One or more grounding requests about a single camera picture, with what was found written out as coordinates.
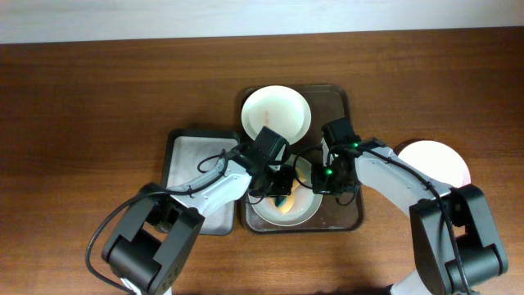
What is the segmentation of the pink white plate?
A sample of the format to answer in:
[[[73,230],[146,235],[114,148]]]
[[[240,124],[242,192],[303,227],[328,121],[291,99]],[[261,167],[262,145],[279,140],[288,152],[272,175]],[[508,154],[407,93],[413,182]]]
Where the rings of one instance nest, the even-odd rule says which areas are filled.
[[[399,159],[442,183],[459,188],[472,182],[465,160],[443,143],[413,139],[398,145],[394,151]]]

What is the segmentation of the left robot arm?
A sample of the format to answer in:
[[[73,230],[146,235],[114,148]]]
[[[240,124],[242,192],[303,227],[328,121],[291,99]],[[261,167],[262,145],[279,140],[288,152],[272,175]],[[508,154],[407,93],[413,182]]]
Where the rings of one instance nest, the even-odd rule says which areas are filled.
[[[144,185],[102,222],[121,217],[102,249],[118,280],[98,278],[127,294],[169,293],[207,217],[246,193],[290,193],[293,172],[274,169],[289,156],[290,143],[264,127],[253,142],[221,151],[210,170],[185,184]]]

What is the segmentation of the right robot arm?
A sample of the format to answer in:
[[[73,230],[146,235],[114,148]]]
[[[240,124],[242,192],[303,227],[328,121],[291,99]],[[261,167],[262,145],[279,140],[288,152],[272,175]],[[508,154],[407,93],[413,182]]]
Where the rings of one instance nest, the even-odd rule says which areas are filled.
[[[347,118],[328,122],[321,132],[324,162],[311,172],[315,193],[356,197],[370,187],[410,219],[416,269],[386,293],[472,294],[508,271],[499,231],[477,186],[433,179],[381,140],[362,140]]]

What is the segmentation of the green yellow sponge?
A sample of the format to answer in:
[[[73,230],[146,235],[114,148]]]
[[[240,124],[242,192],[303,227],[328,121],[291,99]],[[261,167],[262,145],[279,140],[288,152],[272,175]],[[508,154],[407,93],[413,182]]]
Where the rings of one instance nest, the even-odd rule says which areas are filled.
[[[282,215],[287,214],[293,207],[295,197],[292,195],[280,196],[274,199],[274,204]]]

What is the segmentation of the pale blue plate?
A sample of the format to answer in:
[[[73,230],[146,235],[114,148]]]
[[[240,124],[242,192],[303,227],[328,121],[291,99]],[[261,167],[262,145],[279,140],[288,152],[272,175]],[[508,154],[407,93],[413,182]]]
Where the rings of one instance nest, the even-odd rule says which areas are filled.
[[[313,193],[311,189],[299,184],[296,180],[294,180],[290,195],[295,197],[295,202],[292,209],[285,215],[282,215],[275,206],[276,197],[266,197],[260,200],[249,195],[248,202],[262,220],[272,225],[290,227],[309,220],[320,208],[323,200],[321,194]]]

